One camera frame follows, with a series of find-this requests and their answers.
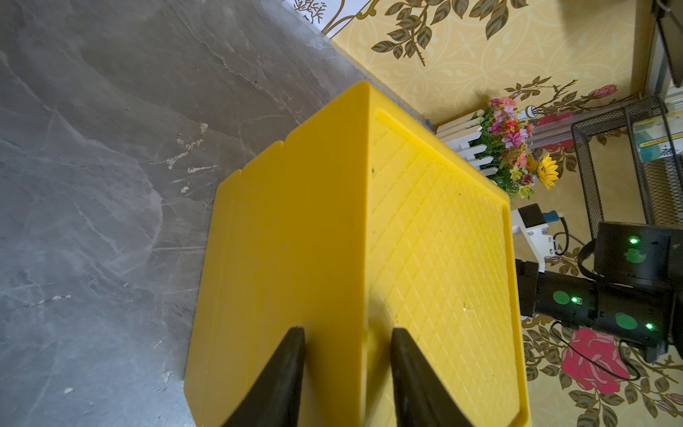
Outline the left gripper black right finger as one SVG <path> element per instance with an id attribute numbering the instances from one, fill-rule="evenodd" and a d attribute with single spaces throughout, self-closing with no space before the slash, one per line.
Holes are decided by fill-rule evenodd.
<path id="1" fill-rule="evenodd" d="M 405 328 L 392 331 L 391 373 L 398 426 L 471 425 Z"/>

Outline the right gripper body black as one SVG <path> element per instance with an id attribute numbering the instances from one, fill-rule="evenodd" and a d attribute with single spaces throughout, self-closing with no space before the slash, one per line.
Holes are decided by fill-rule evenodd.
<path id="1" fill-rule="evenodd" d="M 591 327 L 597 316 L 592 280 L 541 272 L 536 262 L 515 261 L 519 308 L 524 317 L 544 315 L 569 327 Z"/>

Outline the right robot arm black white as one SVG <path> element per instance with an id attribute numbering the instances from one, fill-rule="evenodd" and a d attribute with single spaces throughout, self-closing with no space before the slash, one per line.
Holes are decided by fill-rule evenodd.
<path id="1" fill-rule="evenodd" d="M 648 363 L 682 349 L 682 229 L 601 222 L 578 277 L 517 261 L 520 312 L 587 327 L 639 348 Z"/>

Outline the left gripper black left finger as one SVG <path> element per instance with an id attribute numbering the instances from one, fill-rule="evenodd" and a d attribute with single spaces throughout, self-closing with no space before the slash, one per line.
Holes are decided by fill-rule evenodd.
<path id="1" fill-rule="evenodd" d="M 305 332 L 290 328 L 225 426 L 296 426 L 302 396 Z"/>

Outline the yellow three-drawer cabinet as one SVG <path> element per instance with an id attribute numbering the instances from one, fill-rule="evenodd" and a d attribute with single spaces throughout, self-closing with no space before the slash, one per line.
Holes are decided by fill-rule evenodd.
<path id="1" fill-rule="evenodd" d="M 409 332 L 477 426 L 531 423 L 510 199 L 370 83 L 218 187 L 184 377 L 198 426 L 237 410 L 286 333 L 302 426 L 393 426 Z"/>

